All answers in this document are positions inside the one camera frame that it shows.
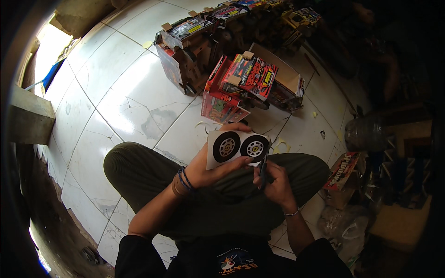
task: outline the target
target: black t-shirt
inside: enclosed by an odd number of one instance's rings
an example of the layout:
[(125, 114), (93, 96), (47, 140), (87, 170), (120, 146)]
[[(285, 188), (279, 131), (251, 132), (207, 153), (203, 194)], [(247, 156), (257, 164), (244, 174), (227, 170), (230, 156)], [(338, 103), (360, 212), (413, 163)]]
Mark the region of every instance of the black t-shirt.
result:
[(122, 238), (116, 278), (135, 277), (352, 277), (325, 238), (307, 246), (295, 261), (272, 253), (265, 240), (240, 235), (201, 238), (181, 246), (165, 268), (150, 240)]

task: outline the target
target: person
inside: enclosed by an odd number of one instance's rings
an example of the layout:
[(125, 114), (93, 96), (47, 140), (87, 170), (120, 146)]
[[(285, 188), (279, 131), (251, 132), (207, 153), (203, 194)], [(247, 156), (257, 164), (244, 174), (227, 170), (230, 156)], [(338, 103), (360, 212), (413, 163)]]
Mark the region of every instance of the person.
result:
[[(220, 130), (251, 128), (235, 123)], [(185, 170), (134, 142), (118, 144), (106, 155), (108, 180), (136, 212), (120, 241), (116, 278), (352, 277), (326, 239), (314, 240), (300, 213), (330, 174), (321, 159), (270, 155), (263, 192), (258, 168), (247, 166), (251, 157), (211, 170), (206, 161), (207, 143)], [(284, 219), (296, 260), (273, 254), (267, 242)], [(168, 269), (151, 243), (157, 233), (178, 247)]]

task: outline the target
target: right hand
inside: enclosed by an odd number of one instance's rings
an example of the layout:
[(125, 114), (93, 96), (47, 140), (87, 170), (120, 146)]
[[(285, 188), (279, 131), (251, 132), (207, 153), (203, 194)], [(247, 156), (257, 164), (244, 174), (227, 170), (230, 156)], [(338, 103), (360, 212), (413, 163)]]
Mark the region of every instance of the right hand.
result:
[[(267, 183), (264, 189), (266, 197), (281, 207), (287, 207), (295, 203), (295, 198), (289, 184), (286, 169), (272, 161), (267, 161), (266, 172), (274, 179), (273, 183)], [(261, 186), (262, 178), (259, 176), (259, 167), (254, 168), (253, 183)]]

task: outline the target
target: braided bracelet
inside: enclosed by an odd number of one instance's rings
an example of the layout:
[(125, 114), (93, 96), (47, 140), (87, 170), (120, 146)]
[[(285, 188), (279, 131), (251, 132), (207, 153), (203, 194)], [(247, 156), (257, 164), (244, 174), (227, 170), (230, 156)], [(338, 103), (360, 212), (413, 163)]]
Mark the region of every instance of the braided bracelet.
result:
[[(178, 170), (178, 176), (179, 176), (179, 180), (182, 183), (182, 185), (187, 188), (189, 191), (191, 192), (196, 192), (196, 189), (192, 186), (192, 184), (190, 183), (189, 179), (186, 176), (186, 172), (184, 171), (185, 167), (181, 167)], [(184, 180), (181, 177), (181, 173), (184, 175), (184, 178), (186, 179), (187, 183), (184, 182)]]
[(300, 207), (297, 205), (297, 211), (296, 211), (296, 212), (294, 212), (294, 213), (292, 213), (292, 214), (284, 214), (284, 215), (286, 215), (286, 216), (294, 216), (294, 215), (296, 215), (299, 211), (300, 211)]

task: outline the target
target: left hand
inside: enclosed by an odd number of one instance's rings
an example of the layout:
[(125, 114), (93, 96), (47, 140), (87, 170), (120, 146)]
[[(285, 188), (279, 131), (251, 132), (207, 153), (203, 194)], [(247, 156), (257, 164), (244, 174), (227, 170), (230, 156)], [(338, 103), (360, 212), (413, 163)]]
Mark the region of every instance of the left hand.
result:
[[(243, 132), (250, 132), (252, 131), (252, 128), (242, 123), (235, 123), (223, 125), (219, 130), (239, 130)], [(245, 167), (253, 160), (252, 157), (241, 156), (214, 169), (206, 170), (208, 148), (207, 145), (208, 142), (204, 144), (202, 149), (198, 152), (198, 154), (193, 158), (193, 160), (185, 169), (187, 178), (195, 189), (210, 186), (226, 175)]]

